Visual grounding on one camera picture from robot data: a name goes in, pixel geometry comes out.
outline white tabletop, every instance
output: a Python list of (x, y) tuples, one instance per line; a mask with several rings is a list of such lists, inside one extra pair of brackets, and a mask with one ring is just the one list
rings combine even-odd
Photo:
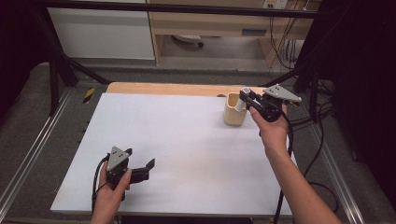
[[(156, 160), (149, 180), (126, 192), (121, 214), (273, 215), (280, 188), (259, 129), (249, 113), (242, 126), (226, 125), (225, 100), (104, 93), (51, 210), (89, 214), (96, 166), (116, 146), (134, 150), (130, 168)], [(286, 200), (281, 214), (291, 214)]]

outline hand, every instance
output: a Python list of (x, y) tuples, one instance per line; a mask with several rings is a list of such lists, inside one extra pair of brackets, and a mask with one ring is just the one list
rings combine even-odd
[(113, 223), (114, 217), (120, 207), (120, 202), (122, 194), (126, 189), (129, 189), (129, 181), (131, 179), (131, 170), (125, 172), (122, 176), (120, 183), (113, 190), (109, 183), (106, 181), (106, 167), (107, 161), (104, 162), (102, 170), (100, 171), (99, 177), (99, 189), (96, 198), (95, 207), (93, 210), (93, 215), (91, 223), (94, 224), (108, 224)]
[[(282, 105), (282, 110), (286, 114), (286, 106)], [(282, 150), (286, 148), (286, 135), (288, 133), (288, 123), (281, 116), (274, 122), (267, 122), (253, 106), (249, 109), (250, 115), (260, 128), (262, 142), (265, 152)]]

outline white panel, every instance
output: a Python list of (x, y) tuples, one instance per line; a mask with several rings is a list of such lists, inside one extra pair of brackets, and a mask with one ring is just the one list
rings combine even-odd
[(147, 12), (49, 8), (49, 14), (71, 57), (154, 59)]
[[(120, 212), (152, 216), (262, 217), (276, 212), (279, 185), (250, 115), (223, 122), (225, 98), (102, 95), (52, 211), (91, 211), (97, 163), (132, 147), (129, 167), (155, 158), (149, 180), (131, 186)], [(290, 215), (283, 203), (282, 214)]]

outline beige container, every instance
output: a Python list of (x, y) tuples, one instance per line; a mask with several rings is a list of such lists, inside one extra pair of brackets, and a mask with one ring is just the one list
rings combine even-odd
[(227, 95), (227, 100), (224, 106), (224, 122), (231, 126), (241, 126), (247, 114), (245, 107), (241, 112), (235, 110), (238, 99), (239, 93), (230, 92)]

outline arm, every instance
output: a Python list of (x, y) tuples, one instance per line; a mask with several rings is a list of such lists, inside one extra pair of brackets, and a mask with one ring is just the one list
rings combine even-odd
[(265, 154), (288, 200), (296, 223), (341, 223), (334, 212), (315, 193), (286, 150), (288, 123), (283, 117), (268, 123), (251, 106), (251, 117), (259, 125)]
[(103, 164), (99, 177), (99, 189), (96, 198), (95, 207), (92, 214), (92, 224), (109, 224), (113, 223), (113, 219), (120, 207), (123, 192), (129, 188), (131, 179), (131, 170), (125, 172), (120, 183), (113, 190), (106, 182), (107, 161)]

